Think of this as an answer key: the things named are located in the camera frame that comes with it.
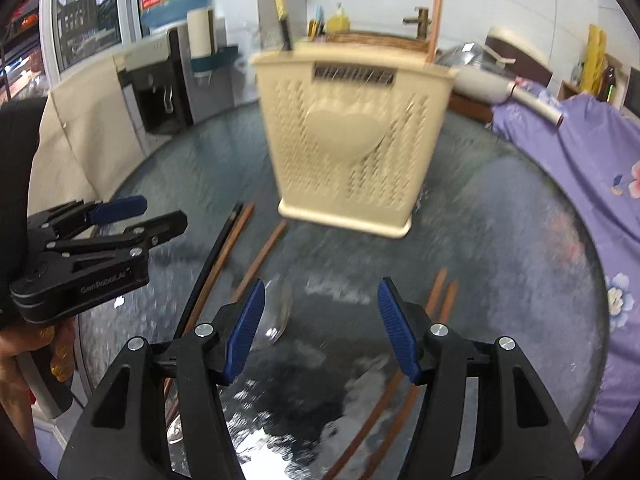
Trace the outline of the person's left hand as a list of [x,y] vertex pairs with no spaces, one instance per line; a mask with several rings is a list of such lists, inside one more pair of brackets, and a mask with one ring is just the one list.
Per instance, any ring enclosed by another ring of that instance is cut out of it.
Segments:
[[49,327],[26,323],[15,324],[1,331],[1,385],[26,391],[28,385],[18,367],[18,359],[46,349],[48,370],[59,381],[65,382],[76,370],[74,343],[75,320]]

